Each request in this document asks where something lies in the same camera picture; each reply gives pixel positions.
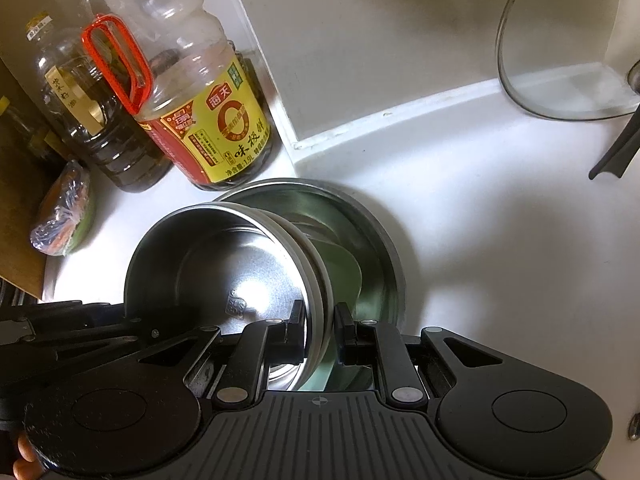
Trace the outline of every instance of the wooden panel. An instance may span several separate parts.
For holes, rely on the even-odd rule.
[[[33,102],[2,63],[0,95],[34,111]],[[29,232],[51,184],[24,141],[0,124],[0,277],[37,298],[42,297],[46,257],[31,247]]]

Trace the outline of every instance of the bottle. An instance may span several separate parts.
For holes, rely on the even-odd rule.
[[[27,31],[40,49],[36,66],[44,103],[74,152],[124,191],[144,191],[158,182],[171,162],[114,95],[82,47],[81,30],[56,30],[45,13]],[[104,44],[100,49],[110,57]]]
[[[97,16],[82,34],[84,46],[138,123],[192,183],[229,189],[262,170],[271,125],[220,21],[202,9],[204,0],[83,1]],[[139,64],[129,70],[133,93],[106,73],[110,69],[95,44],[97,29],[114,27],[126,43],[121,48]],[[136,72],[146,75],[141,80]]]
[[[44,119],[23,113],[11,104],[7,96],[0,98],[0,123],[19,133],[29,151],[55,178],[60,175],[66,162],[73,158],[71,151],[51,131]]]

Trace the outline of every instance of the red handle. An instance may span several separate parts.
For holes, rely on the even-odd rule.
[[[140,72],[142,72],[142,80],[140,80],[140,73],[133,68],[133,66],[129,62],[129,58],[124,53],[120,42],[113,35],[111,28],[108,25],[109,23],[112,23],[121,34],[122,39],[127,45],[127,48],[133,55],[133,59],[138,64]],[[131,78],[131,88],[129,94],[127,94],[124,88],[122,88],[122,85],[120,84],[116,76],[113,75],[113,72],[109,68],[109,65],[107,64],[107,62],[105,62],[100,52],[94,45],[92,34],[97,28],[103,31],[109,42],[113,45],[116,53],[118,54],[118,57],[129,73],[129,76]],[[82,44],[89,53],[89,56],[91,56],[94,60],[100,72],[102,72],[104,78],[108,81],[118,99],[120,99],[124,107],[127,109],[127,112],[134,116],[140,113],[142,105],[146,102],[147,99],[149,99],[149,96],[151,95],[151,92],[153,90],[154,76],[151,73],[151,69],[149,68],[148,62],[146,62],[144,54],[142,54],[138,43],[127,28],[127,25],[125,25],[125,23],[114,14],[98,15],[94,22],[82,32]]]

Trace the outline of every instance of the tan paper label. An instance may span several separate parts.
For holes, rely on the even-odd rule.
[[[73,77],[63,73],[55,66],[47,72],[45,78],[62,104],[86,128],[89,134],[92,137],[99,134],[104,127],[104,117],[100,105],[84,93]]]

